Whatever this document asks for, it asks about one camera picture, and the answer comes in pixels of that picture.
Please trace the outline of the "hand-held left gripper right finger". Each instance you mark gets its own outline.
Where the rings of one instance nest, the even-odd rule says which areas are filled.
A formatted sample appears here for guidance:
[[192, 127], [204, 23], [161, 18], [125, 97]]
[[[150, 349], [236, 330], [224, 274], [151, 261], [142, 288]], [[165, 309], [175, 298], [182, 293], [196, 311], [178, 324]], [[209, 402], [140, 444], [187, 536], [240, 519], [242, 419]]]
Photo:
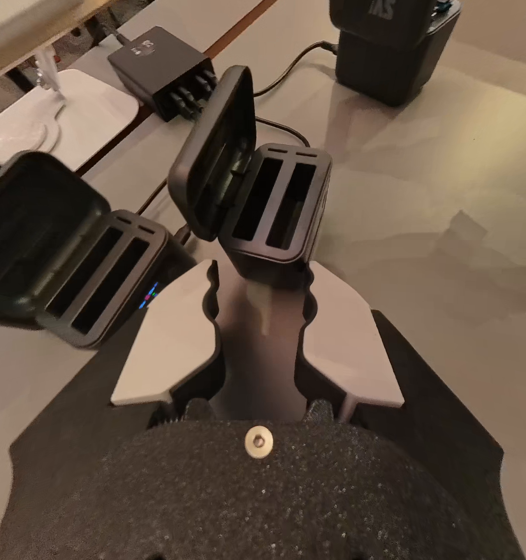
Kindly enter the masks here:
[[307, 406], [325, 400], [341, 422], [359, 405], [401, 409], [404, 396], [371, 307], [316, 261], [307, 267], [302, 315], [294, 382]]

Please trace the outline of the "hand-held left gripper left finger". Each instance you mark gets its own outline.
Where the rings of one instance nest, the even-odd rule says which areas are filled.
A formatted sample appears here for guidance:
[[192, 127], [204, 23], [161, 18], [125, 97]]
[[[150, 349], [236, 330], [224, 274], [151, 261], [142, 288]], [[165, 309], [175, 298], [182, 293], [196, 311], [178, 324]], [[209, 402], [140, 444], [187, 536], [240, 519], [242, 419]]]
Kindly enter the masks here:
[[206, 259], [164, 287], [146, 314], [113, 389], [113, 405], [212, 399], [225, 382], [216, 260]]

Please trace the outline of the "black power adapter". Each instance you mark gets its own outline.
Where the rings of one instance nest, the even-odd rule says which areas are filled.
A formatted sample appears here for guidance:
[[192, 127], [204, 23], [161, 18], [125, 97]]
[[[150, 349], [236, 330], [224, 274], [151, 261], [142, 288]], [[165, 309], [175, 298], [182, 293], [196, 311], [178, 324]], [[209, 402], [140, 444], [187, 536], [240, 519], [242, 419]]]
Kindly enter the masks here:
[[217, 85], [210, 58], [162, 27], [136, 39], [119, 32], [107, 60], [125, 88], [163, 121], [194, 120]]

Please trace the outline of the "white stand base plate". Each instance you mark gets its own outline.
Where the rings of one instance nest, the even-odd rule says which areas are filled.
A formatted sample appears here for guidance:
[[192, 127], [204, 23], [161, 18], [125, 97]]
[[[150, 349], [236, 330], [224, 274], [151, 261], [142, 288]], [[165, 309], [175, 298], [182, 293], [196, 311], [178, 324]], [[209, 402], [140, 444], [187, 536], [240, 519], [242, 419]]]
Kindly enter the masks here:
[[34, 88], [0, 113], [0, 164], [21, 151], [49, 153], [77, 171], [135, 118], [138, 101], [76, 69], [60, 92]]

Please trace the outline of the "black battery charger case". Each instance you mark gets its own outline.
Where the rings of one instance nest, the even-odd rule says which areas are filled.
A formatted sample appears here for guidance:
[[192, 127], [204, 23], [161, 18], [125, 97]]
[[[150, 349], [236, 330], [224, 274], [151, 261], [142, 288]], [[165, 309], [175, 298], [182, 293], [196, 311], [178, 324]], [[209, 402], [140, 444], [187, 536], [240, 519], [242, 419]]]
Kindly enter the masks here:
[[94, 349], [196, 266], [182, 242], [48, 153], [0, 167], [0, 325]]
[[298, 289], [312, 258], [332, 158], [306, 146], [256, 148], [253, 80], [231, 66], [168, 173], [168, 190], [192, 233], [217, 240], [240, 276]]
[[413, 100], [431, 78], [462, 11], [453, 1], [330, 1], [339, 30], [336, 79], [390, 107]]

